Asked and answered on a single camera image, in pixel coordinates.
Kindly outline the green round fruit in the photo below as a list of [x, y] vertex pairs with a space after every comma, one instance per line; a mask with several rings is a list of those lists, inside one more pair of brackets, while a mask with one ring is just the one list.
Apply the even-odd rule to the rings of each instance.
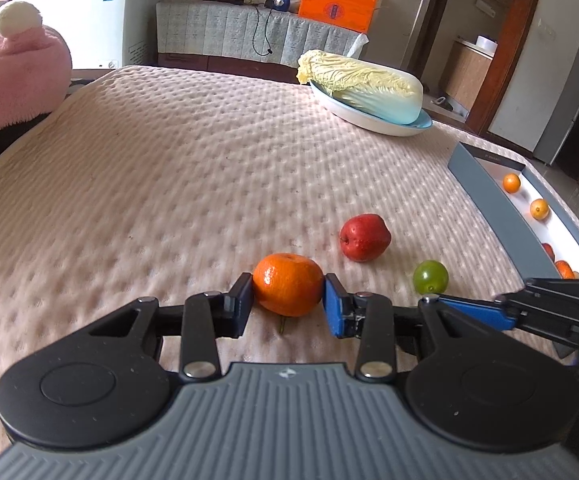
[[441, 262], [425, 260], [414, 270], [412, 281], [420, 295], [443, 294], [449, 285], [449, 272]]

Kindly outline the red apple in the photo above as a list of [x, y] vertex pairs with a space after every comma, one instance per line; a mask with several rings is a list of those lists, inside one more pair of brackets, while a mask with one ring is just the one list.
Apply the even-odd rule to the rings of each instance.
[[390, 243], [391, 233], [378, 214], [359, 214], [347, 220], [339, 232], [341, 252], [355, 262], [377, 259]]

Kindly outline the white oval plate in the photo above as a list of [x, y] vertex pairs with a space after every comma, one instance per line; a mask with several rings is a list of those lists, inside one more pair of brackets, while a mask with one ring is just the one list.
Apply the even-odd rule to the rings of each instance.
[[316, 82], [310, 81], [309, 87], [317, 102], [336, 117], [349, 122], [356, 127], [383, 136], [398, 136], [398, 138], [408, 138], [431, 129], [434, 126], [433, 119], [425, 110], [419, 112], [419, 117], [410, 125], [399, 125], [393, 122], [367, 114], [362, 110], [349, 106], [337, 99], [329, 96]]

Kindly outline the small orange in box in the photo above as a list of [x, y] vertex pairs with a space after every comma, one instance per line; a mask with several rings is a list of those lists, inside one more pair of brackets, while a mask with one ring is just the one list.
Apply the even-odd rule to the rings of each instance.
[[518, 174], [506, 174], [502, 180], [503, 190], [507, 194], [515, 194], [521, 189], [521, 179]]

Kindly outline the white chest freezer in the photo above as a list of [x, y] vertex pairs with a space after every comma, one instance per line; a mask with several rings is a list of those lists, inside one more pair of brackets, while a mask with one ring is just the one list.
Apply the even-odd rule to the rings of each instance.
[[158, 0], [23, 0], [55, 29], [74, 70], [114, 70], [148, 65], [156, 50]]

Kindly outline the napa cabbage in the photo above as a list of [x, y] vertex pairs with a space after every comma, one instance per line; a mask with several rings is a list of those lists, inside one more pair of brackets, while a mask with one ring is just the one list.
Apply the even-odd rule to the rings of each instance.
[[355, 110], [397, 125], [413, 124], [423, 106], [423, 84], [416, 76], [322, 50], [309, 50], [298, 59], [297, 79], [301, 84], [316, 84]]

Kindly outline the cloth covered tv cabinet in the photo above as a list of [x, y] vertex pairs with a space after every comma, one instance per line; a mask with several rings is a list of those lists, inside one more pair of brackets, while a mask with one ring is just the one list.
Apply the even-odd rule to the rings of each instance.
[[295, 68], [309, 50], [359, 58], [361, 32], [300, 16], [230, 3], [190, 0], [156, 4], [157, 51], [237, 58]]

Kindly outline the yellow orange citrus fruit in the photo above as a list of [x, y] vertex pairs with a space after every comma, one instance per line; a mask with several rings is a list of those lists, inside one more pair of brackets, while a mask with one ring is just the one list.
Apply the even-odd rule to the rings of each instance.
[[550, 214], [549, 203], [544, 198], [537, 198], [530, 203], [529, 214], [537, 221], [545, 220]]

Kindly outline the grey shallow cardboard box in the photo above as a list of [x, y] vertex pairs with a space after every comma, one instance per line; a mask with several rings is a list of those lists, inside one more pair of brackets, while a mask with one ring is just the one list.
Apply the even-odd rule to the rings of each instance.
[[[560, 277], [542, 243], [549, 243], [555, 259], [566, 261], [579, 273], [579, 220], [530, 166], [459, 143], [448, 168], [495, 232], [521, 278]], [[515, 194], [507, 194], [502, 186], [504, 176], [511, 172], [521, 179], [521, 189]], [[551, 209], [543, 221], [529, 214], [530, 203], [537, 198], [544, 198]]]

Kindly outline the orange fruit in box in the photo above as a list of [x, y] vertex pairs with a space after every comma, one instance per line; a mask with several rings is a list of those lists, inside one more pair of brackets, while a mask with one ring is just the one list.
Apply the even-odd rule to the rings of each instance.
[[559, 271], [559, 275], [564, 280], [574, 280], [576, 278], [575, 272], [573, 271], [571, 266], [564, 260], [556, 260], [555, 268]]

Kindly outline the pink quilted table cover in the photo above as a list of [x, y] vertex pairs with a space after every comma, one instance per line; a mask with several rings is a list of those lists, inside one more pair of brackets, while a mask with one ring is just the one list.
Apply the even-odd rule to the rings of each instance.
[[[442, 262], [452, 295], [521, 287], [449, 171], [465, 134], [355, 128], [296, 84], [131, 67], [68, 98], [0, 158], [0, 376], [141, 296], [224, 290], [275, 252], [411, 306]], [[339, 232], [378, 214], [391, 243], [355, 262]], [[0, 452], [8, 439], [0, 424]]]

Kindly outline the pink plush toy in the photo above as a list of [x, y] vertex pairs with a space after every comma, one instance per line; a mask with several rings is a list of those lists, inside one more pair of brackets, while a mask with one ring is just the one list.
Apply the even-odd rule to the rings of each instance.
[[35, 6], [0, 0], [0, 130], [53, 112], [72, 70], [65, 40]]

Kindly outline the wooden kitchen cabinet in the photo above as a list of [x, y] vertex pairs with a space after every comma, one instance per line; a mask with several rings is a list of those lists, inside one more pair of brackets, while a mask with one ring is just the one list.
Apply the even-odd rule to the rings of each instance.
[[485, 81], [493, 53], [457, 38], [439, 80], [439, 90], [457, 114], [467, 117]]

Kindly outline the grey refrigerator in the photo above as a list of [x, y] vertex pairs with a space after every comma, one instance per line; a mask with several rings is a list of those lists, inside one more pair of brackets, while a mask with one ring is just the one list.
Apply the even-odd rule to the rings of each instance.
[[579, 49], [553, 113], [533, 151], [540, 162], [552, 165], [579, 114]]

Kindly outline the large orange mandarin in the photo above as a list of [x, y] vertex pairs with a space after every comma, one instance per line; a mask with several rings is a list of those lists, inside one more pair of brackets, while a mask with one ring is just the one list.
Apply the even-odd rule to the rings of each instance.
[[255, 299], [285, 318], [301, 318], [318, 306], [324, 275], [313, 260], [295, 254], [272, 254], [253, 273]]

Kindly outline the red fruit in box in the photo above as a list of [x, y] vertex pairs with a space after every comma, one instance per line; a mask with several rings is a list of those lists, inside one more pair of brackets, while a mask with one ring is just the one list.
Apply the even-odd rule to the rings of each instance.
[[543, 247], [544, 251], [547, 253], [547, 255], [549, 256], [549, 258], [551, 259], [551, 261], [554, 262], [555, 261], [555, 253], [554, 253], [552, 246], [549, 243], [542, 243], [542, 247]]

